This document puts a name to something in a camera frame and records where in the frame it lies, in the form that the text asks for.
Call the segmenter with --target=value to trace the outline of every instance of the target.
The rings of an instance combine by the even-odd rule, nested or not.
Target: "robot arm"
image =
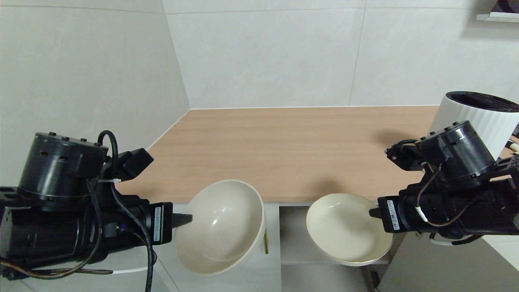
[[[398,196],[378,198],[371,216],[386,232],[519,235],[519,156],[495,161],[468,121],[432,132],[413,145],[397,143],[388,159],[404,170],[425,171]],[[510,175],[511,178],[491,180]]]
[[[168,243],[173,228],[192,221],[191,215],[173,214],[172,203],[150,204],[136,195],[121,195],[113,181],[137,177],[153,158],[144,149],[117,154],[115,137],[111,141],[116,159],[107,156],[108,148],[100,142],[36,134],[20,184],[0,187],[3,276],[63,277],[70,270],[33,269],[99,262],[109,253],[147,245],[144,238],[151,239],[150,246]]]

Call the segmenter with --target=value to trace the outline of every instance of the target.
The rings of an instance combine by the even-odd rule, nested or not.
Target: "cabinet handle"
[[[268,254],[268,235],[267,228],[265,227],[265,235],[263,235],[263,246],[265,247],[265,254]]]

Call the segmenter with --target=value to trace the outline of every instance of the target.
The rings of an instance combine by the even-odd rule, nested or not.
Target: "wooden table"
[[[188,202],[239,179],[266,202],[311,202],[344,192],[375,200],[420,181],[384,149],[424,136],[438,107],[191,110],[149,150],[155,161],[118,184],[152,202]]]

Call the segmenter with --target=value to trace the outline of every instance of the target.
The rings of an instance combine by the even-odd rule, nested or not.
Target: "cabinet door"
[[[181,213],[186,204],[175,204],[173,211]],[[180,262],[173,241],[155,247],[160,261],[180,292],[281,292],[281,256],[279,242],[279,204],[265,204],[265,219],[269,254],[261,245],[255,254],[236,268],[215,276],[199,276]]]
[[[483,239],[442,246],[408,233],[379,285],[381,292],[517,291],[519,271]]]

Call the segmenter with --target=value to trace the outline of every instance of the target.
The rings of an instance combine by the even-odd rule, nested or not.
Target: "barcode label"
[[[400,230],[400,225],[398,224],[397,212],[394,210],[393,201],[388,200],[388,210],[389,216],[391,216],[391,222],[393,222],[393,230]]]
[[[162,230],[162,207],[155,208],[155,224],[153,228],[153,241],[160,241],[160,231]]]

